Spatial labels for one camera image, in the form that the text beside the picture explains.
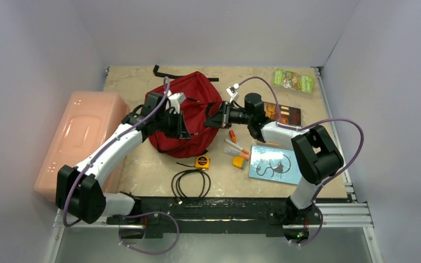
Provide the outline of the red orange crayon marker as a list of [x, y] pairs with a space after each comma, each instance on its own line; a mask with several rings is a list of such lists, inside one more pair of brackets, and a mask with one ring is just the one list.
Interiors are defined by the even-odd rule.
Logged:
[[236, 135], [233, 130], [229, 130], [229, 137], [233, 143], [237, 142]]

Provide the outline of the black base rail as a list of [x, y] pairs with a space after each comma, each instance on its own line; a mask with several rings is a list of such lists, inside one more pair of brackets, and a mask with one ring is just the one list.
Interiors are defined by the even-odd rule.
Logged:
[[286, 198], [209, 197], [177, 201], [172, 197], [140, 197], [133, 214], [109, 216], [109, 225], [138, 225], [145, 238], [165, 233], [259, 234], [283, 237], [296, 243], [309, 238], [309, 227], [320, 223], [324, 204], [350, 204], [349, 198], [320, 198], [317, 206], [289, 211]]

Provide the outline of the white orange marker pen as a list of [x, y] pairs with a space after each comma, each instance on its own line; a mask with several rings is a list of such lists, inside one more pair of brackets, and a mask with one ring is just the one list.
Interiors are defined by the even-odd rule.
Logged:
[[230, 139], [225, 139], [225, 142], [227, 144], [229, 144], [230, 146], [234, 147], [235, 149], [239, 150], [240, 152], [243, 152], [245, 154], [249, 154], [249, 152], [247, 150], [245, 150], [243, 147], [239, 146], [238, 144], [236, 144], [235, 142], [233, 142]]

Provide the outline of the light blue book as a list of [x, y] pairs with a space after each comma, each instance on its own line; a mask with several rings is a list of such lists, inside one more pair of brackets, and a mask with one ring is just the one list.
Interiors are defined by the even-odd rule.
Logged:
[[253, 145], [249, 178], [298, 185], [301, 172], [294, 151]]

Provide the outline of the yellow tape measure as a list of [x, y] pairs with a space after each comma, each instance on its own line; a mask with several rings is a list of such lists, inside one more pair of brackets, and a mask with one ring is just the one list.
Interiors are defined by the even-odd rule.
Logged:
[[196, 157], [195, 159], [195, 168], [196, 169], [202, 169], [202, 170], [208, 170], [210, 166], [210, 159], [206, 155], [200, 155]]

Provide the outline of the green booklet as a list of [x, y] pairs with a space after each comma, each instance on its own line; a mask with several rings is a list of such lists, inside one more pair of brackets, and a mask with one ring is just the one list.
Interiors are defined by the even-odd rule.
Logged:
[[314, 79], [308, 75], [277, 68], [274, 73], [272, 84], [281, 88], [312, 94]]

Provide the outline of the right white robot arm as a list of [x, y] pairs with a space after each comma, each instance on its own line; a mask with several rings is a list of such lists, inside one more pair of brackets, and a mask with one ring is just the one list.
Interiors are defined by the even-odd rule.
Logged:
[[315, 125], [300, 130], [278, 124], [267, 116], [260, 94], [247, 94], [243, 107], [228, 101], [211, 102], [205, 113], [206, 127], [228, 129], [232, 124], [246, 125], [252, 138], [276, 143], [294, 152], [301, 178], [286, 204], [287, 219], [293, 223], [306, 218], [307, 208], [312, 206], [321, 183], [344, 165], [344, 158], [325, 127]]

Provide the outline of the grey orange highlighter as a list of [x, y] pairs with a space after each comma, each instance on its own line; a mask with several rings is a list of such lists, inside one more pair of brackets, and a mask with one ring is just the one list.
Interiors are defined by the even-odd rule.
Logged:
[[233, 149], [230, 149], [230, 148], [224, 148], [223, 152], [227, 155], [231, 155], [231, 156], [235, 156], [235, 157], [241, 157], [245, 160], [250, 159], [249, 154], [241, 152], [241, 151], [233, 150]]

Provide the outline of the dark brown book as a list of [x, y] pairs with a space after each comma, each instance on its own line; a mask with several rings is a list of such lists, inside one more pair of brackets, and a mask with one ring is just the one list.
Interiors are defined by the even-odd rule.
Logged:
[[273, 121], [301, 127], [301, 109], [299, 108], [264, 101], [264, 111], [267, 118]]

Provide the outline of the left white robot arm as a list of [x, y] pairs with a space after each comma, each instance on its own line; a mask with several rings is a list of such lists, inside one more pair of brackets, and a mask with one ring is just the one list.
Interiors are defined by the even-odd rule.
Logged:
[[172, 139], [190, 139], [180, 106], [184, 93], [151, 92], [143, 105], [125, 115], [113, 134], [90, 156], [75, 166], [62, 166], [57, 175], [56, 205], [63, 210], [63, 222], [71, 226], [67, 216], [92, 224], [101, 216], [120, 217], [128, 224], [141, 219], [135, 197], [127, 193], [105, 193], [107, 178], [126, 155], [155, 132]]

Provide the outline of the pink translucent storage box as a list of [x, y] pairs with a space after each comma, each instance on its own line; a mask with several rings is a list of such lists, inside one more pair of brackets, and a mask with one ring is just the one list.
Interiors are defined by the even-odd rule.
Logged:
[[56, 198], [57, 172], [89, 157], [117, 129], [130, 111], [114, 92], [74, 92], [43, 161], [34, 190], [48, 201]]

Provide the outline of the yellow grey correction tape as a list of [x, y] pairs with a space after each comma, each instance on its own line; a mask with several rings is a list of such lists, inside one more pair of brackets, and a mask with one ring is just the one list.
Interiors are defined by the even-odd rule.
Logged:
[[247, 160], [240, 156], [235, 156], [232, 159], [232, 165], [237, 169], [244, 170], [246, 163], [247, 163]]

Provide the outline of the red student backpack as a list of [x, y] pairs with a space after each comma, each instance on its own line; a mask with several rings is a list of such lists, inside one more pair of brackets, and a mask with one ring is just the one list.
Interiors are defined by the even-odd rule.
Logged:
[[205, 127], [206, 113], [216, 113], [223, 102], [214, 82], [218, 77], [206, 77], [196, 71], [188, 75], [171, 75], [160, 72], [159, 66], [155, 65], [153, 73], [156, 77], [168, 77], [171, 80], [170, 91], [172, 93], [184, 93], [185, 101], [180, 104], [180, 110], [184, 112], [184, 122], [191, 138], [173, 139], [168, 138], [161, 131], [149, 136], [150, 144], [159, 152], [174, 158], [190, 158], [207, 153], [208, 146], [214, 140], [218, 128]]

